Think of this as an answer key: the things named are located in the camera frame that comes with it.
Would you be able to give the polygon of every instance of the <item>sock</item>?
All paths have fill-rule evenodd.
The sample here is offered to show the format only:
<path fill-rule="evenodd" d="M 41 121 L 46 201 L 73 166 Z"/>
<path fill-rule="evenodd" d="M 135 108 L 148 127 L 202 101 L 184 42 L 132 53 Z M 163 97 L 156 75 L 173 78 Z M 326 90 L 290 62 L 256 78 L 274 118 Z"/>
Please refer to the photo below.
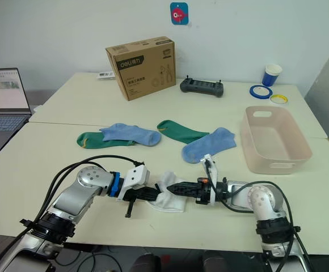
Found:
<path fill-rule="evenodd" d="M 135 141 L 145 146 L 153 146 L 161 140 L 161 134 L 157 131 L 142 129 L 138 126 L 128 126 L 122 123 L 116 123 L 100 131 L 104 134 L 103 141 L 126 140 Z"/>
<path fill-rule="evenodd" d="M 181 126 L 171 120 L 162 121 L 158 124 L 157 129 L 167 137 L 183 143 L 191 143 L 209 134 L 208 132 L 199 132 L 188 129 L 187 127 Z"/>
<path fill-rule="evenodd" d="M 134 141 L 106 141 L 103 142 L 102 132 L 84 132 L 76 140 L 78 145 L 86 149 L 97 149 L 111 146 L 132 146 Z"/>
<path fill-rule="evenodd" d="M 198 163 L 206 154 L 215 155 L 237 146 L 234 136 L 227 129 L 219 127 L 213 133 L 186 145 L 182 149 L 182 158 L 188 163 Z"/>

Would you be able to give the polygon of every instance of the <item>blue tape roll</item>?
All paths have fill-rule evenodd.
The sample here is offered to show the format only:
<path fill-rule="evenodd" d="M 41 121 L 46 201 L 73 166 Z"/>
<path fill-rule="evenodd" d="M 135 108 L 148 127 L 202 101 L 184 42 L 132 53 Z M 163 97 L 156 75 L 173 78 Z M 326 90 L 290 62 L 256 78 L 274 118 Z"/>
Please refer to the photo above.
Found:
<path fill-rule="evenodd" d="M 115 172 L 115 180 L 114 180 L 112 190 L 110 191 L 110 195 L 109 195 L 110 197 L 114 197 L 115 193 L 118 191 L 119 177 L 120 177 L 120 173 Z"/>
<path fill-rule="evenodd" d="M 269 94 L 267 94 L 267 95 L 258 95 L 257 93 L 255 93 L 255 92 L 254 92 L 254 89 L 255 89 L 255 88 L 259 88 L 259 87 L 260 87 L 260 88 L 263 88 L 263 89 L 267 89 L 267 90 L 269 91 Z M 273 95 L 273 91 L 272 91 L 270 88 L 268 88 L 268 87 L 266 87 L 266 86 L 263 86 L 263 85 L 254 85 L 254 86 L 251 86 L 249 93 L 250 93 L 253 97 L 255 97 L 255 98 L 259 98 L 259 99 L 268 99 L 269 97 L 271 97 L 271 95 Z"/>

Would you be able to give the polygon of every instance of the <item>deli logo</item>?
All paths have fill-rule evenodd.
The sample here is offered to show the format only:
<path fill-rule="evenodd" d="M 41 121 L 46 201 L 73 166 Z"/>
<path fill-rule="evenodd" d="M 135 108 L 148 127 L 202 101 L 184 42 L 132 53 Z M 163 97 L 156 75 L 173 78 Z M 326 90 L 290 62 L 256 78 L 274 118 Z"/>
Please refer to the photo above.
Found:
<path fill-rule="evenodd" d="M 122 61 L 117 61 L 117 67 L 118 70 L 122 70 L 122 69 L 126 69 L 126 68 L 130 68 L 136 65 L 140 65 L 142 64 L 144 61 L 144 56 L 138 56 L 138 57 L 134 57 L 134 58 L 128 58 L 128 59 L 124 59 Z"/>

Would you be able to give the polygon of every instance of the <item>sticker on wall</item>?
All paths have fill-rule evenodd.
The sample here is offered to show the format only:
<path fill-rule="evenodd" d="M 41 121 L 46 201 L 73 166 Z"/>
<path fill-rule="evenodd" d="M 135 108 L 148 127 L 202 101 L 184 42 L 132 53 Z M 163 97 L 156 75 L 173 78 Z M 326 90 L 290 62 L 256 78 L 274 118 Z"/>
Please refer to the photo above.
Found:
<path fill-rule="evenodd" d="M 172 24 L 188 24 L 188 6 L 184 2 L 172 2 L 170 4 Z"/>

